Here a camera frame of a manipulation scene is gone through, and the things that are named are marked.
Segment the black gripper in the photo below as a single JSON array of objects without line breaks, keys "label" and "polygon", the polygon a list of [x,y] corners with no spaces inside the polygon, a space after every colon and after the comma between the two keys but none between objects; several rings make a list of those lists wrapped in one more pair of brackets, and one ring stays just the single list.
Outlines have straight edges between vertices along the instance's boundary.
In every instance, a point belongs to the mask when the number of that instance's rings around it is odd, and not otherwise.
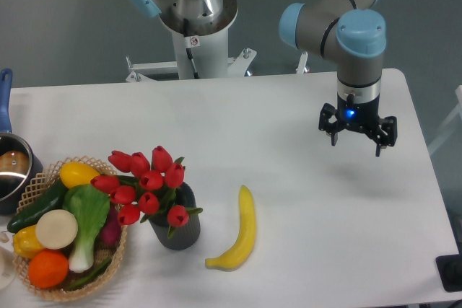
[{"label": "black gripper", "polygon": [[337,109],[325,103],[320,111],[318,129],[325,132],[335,146],[339,133],[343,130],[365,133],[376,144],[375,156],[379,157],[383,149],[395,146],[397,139],[397,117],[379,118],[379,97],[366,103],[354,103],[337,97]]}]

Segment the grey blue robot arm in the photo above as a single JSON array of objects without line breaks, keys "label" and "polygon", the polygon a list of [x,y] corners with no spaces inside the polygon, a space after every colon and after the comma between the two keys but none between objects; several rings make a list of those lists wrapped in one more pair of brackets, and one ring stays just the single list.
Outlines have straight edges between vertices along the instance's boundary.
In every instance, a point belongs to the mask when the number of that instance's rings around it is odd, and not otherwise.
[{"label": "grey blue robot arm", "polygon": [[[228,30],[237,0],[130,0],[145,16],[169,29],[181,79],[230,75]],[[366,135],[377,149],[396,142],[397,120],[378,114],[386,28],[372,9],[377,0],[320,0],[293,3],[279,20],[287,45],[314,53],[337,66],[337,103],[325,104],[319,129],[336,142],[341,131]]]}]

